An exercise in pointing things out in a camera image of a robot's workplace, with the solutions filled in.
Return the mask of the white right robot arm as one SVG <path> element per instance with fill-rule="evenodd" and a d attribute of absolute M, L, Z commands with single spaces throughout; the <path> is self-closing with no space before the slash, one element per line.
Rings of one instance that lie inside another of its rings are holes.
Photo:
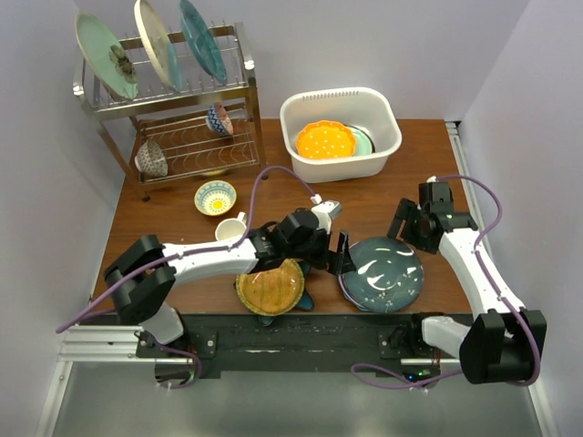
<path fill-rule="evenodd" d="M 444 314 L 422 313 L 405 336 L 406 348 L 418 358 L 436 348 L 458 358 L 473 384 L 531 385 L 540 374 L 547 321 L 506 285 L 483 245 L 492 227 L 480 229 L 470 213 L 455 209 L 450 180 L 431 177 L 419 185 L 416 201 L 402 198 L 386 235 L 441 254 L 465 293 L 473 322 L 466 326 Z"/>

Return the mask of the orange dotted scalloped plate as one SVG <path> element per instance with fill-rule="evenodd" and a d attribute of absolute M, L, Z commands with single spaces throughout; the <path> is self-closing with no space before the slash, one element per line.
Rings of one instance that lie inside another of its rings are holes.
<path fill-rule="evenodd" d="M 330 120 L 310 123 L 298 134 L 297 153 L 307 159 L 334 159 L 352 157 L 356 137 L 346 125 Z"/>

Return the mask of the dark blue bottom plate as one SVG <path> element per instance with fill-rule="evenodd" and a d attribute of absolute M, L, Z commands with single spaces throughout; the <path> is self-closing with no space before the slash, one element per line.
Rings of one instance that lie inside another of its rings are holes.
<path fill-rule="evenodd" d="M 415 252 L 397 239 L 373 237 L 350 247 L 355 270 L 339 277 L 344 297 L 359 310 L 391 313 L 411 305 L 424 285 Z"/>

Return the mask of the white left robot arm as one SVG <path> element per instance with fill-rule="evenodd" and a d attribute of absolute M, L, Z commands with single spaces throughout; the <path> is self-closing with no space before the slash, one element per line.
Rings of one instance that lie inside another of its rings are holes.
<path fill-rule="evenodd" d="M 341 232 L 336 250 L 329 248 L 332 219 L 316 209 L 299 208 L 280 222 L 250 229 L 231 240 L 175 245 L 154 235 L 138 239 L 104 272 L 106 294 L 122 325 L 140 326 L 169 357 L 182 355 L 189 335 L 166 302 L 170 290 L 183 283 L 228 274 L 250 274 L 299 259 L 315 269 L 340 276 L 355 269 L 348 235 Z"/>

